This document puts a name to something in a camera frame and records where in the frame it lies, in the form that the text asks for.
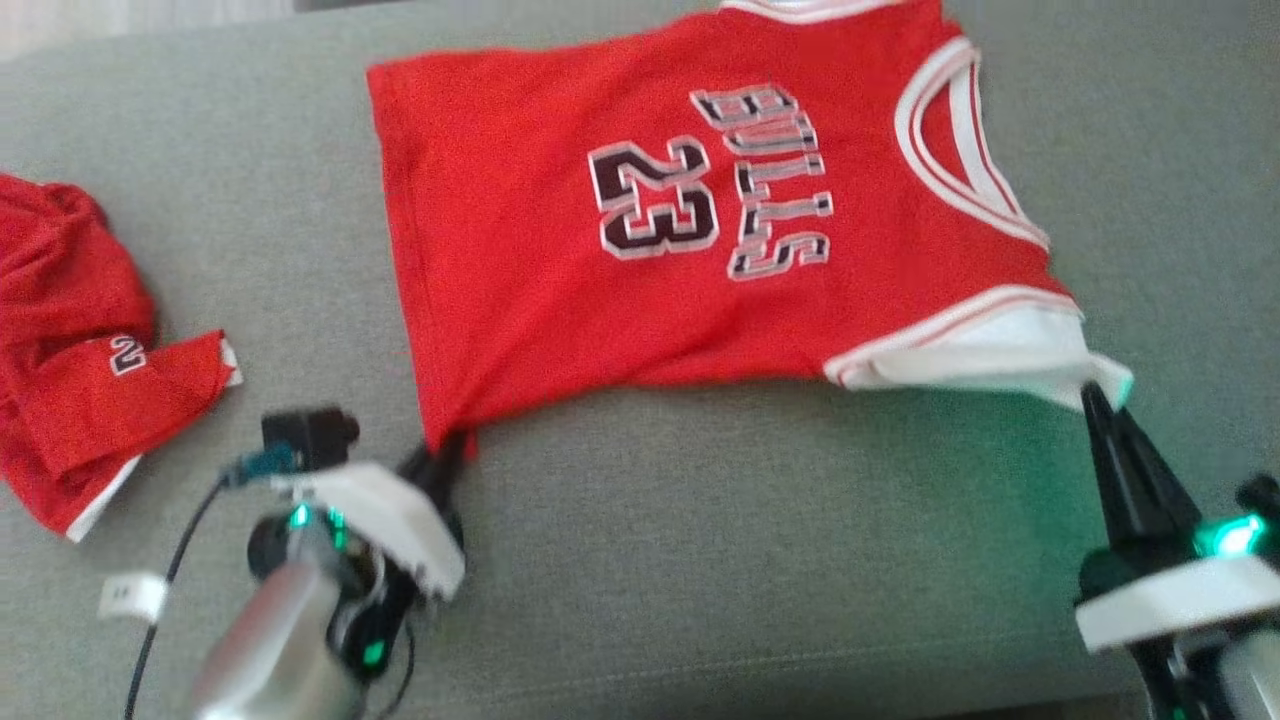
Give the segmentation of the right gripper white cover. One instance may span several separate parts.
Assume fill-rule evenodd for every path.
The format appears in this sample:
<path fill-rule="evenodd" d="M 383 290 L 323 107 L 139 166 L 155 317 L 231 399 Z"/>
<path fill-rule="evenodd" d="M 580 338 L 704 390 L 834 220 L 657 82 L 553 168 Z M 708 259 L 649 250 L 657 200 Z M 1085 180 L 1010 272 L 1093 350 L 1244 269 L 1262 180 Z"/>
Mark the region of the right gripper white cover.
<path fill-rule="evenodd" d="M 1097 383 L 1082 409 L 1112 547 L 1179 536 L 1202 519 L 1164 455 Z M 1277 527 L 1257 514 L 1166 541 L 1158 569 L 1129 573 L 1121 553 L 1089 556 L 1075 623 L 1092 653 L 1125 651 L 1149 719 L 1279 715 Z"/>

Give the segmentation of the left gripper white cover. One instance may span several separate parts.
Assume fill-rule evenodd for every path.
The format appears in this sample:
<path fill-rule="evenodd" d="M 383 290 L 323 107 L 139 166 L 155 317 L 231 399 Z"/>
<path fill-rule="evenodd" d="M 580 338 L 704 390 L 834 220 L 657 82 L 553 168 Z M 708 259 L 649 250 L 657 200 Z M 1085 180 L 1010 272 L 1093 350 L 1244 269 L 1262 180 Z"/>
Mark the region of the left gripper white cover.
<path fill-rule="evenodd" d="M 268 515 L 248 542 L 253 577 L 289 562 L 316 566 L 335 584 L 323 612 L 323 646 L 360 682 L 380 678 L 417 602 L 451 602 L 466 574 L 452 495 L 470 436 L 451 432 L 436 448 L 416 446 L 398 474 L 378 462 L 347 462 L 270 477 L 291 507 Z"/>

